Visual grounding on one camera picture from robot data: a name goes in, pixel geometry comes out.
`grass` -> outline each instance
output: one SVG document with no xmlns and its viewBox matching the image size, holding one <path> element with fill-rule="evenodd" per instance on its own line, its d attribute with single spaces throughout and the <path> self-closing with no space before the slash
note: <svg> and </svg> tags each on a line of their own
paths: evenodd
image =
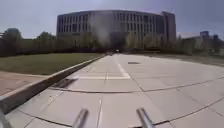
<svg viewBox="0 0 224 128">
<path fill-rule="evenodd" d="M 42 54 L 0 58 L 0 70 L 15 73 L 50 75 L 100 56 L 95 53 Z"/>
</svg>

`green tree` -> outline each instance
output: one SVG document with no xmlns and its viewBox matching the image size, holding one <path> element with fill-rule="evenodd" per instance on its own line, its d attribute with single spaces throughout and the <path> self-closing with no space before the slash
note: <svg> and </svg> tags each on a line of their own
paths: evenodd
<svg viewBox="0 0 224 128">
<path fill-rule="evenodd" d="M 9 54 L 15 54 L 17 52 L 21 40 L 22 36 L 19 29 L 17 28 L 7 29 L 2 36 L 2 42 L 4 43 L 4 48 Z"/>
<path fill-rule="evenodd" d="M 138 48 L 137 36 L 133 32 L 130 32 L 126 37 L 126 49 L 130 51 L 137 48 Z"/>
<path fill-rule="evenodd" d="M 144 37 L 143 43 L 146 49 L 160 48 L 160 45 L 162 43 L 162 36 L 149 33 Z"/>
<path fill-rule="evenodd" d="M 50 53 L 55 51 L 56 37 L 48 32 L 42 32 L 34 41 L 37 51 Z"/>
<path fill-rule="evenodd" d="M 214 49 L 214 52 L 215 53 L 219 53 L 220 52 L 220 49 L 221 49 L 221 41 L 218 37 L 218 35 L 214 35 L 213 36 L 213 49 Z"/>
</svg>

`building facade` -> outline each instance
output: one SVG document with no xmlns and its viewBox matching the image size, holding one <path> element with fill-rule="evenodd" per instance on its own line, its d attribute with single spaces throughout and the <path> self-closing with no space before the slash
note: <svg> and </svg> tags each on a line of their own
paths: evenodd
<svg viewBox="0 0 224 128">
<path fill-rule="evenodd" d="M 165 42 L 176 41 L 175 15 L 168 12 L 152 14 L 137 11 L 101 10 L 59 15 L 57 35 L 88 33 L 104 39 L 111 35 L 132 32 L 142 42 L 147 34 L 158 34 Z"/>
</svg>

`concrete ledge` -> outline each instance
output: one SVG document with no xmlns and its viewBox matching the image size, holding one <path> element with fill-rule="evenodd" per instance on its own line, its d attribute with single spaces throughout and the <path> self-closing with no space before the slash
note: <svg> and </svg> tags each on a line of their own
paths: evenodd
<svg viewBox="0 0 224 128">
<path fill-rule="evenodd" d="M 104 56 L 85 61 L 83 63 L 77 64 L 75 66 L 69 67 L 67 69 L 61 70 L 57 73 L 50 75 L 48 78 L 23 86 L 17 90 L 9 92 L 5 95 L 0 96 L 0 109 L 5 113 L 9 113 L 14 108 L 25 103 L 27 100 L 33 96 L 39 94 L 41 91 L 45 90 L 54 83 L 64 79 L 65 77 L 71 75 L 75 71 L 91 64 L 92 62 L 102 58 Z"/>
</svg>

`walkway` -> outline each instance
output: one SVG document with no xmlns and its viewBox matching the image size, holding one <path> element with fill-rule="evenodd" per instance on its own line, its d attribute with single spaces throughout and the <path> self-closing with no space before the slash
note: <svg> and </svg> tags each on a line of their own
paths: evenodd
<svg viewBox="0 0 224 128">
<path fill-rule="evenodd" d="M 15 128 L 71 127 L 82 108 L 86 128 L 139 127 L 145 108 L 156 128 L 224 127 L 224 68 L 134 55 L 104 57 L 7 115 Z"/>
</svg>

